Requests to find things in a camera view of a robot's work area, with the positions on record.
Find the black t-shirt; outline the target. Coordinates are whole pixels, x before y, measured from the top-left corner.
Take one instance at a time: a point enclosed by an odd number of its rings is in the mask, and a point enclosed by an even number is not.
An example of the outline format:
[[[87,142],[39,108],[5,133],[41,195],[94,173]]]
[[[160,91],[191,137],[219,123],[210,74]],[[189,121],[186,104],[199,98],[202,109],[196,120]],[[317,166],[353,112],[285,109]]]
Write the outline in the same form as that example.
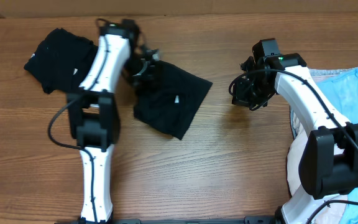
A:
[[[155,88],[136,92],[134,117],[181,140],[213,83],[168,62],[159,61],[157,65],[160,80]]]

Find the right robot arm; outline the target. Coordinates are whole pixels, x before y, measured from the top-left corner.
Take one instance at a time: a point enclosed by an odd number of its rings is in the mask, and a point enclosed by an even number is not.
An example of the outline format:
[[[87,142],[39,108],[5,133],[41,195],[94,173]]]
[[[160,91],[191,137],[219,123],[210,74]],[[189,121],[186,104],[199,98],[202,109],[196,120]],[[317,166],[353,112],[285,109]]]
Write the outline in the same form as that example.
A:
[[[358,124],[342,115],[313,81],[298,53],[281,54],[275,39],[262,39],[229,85],[232,103],[255,111],[282,95],[308,140],[298,165],[300,186],[273,216],[245,217],[245,223],[311,223],[332,204],[354,205],[342,196],[358,188]]]

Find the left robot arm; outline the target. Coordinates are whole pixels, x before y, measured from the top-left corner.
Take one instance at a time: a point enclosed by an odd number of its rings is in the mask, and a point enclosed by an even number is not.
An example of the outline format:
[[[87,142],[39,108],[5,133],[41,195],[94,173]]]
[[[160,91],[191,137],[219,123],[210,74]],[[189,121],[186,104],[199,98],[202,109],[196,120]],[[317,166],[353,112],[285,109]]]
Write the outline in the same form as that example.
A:
[[[77,93],[67,95],[72,138],[80,150],[84,202],[78,223],[109,223],[111,161],[121,122],[115,91],[121,77],[135,90],[155,88],[161,78],[159,52],[139,45],[140,28],[131,19],[104,21],[92,66]]]

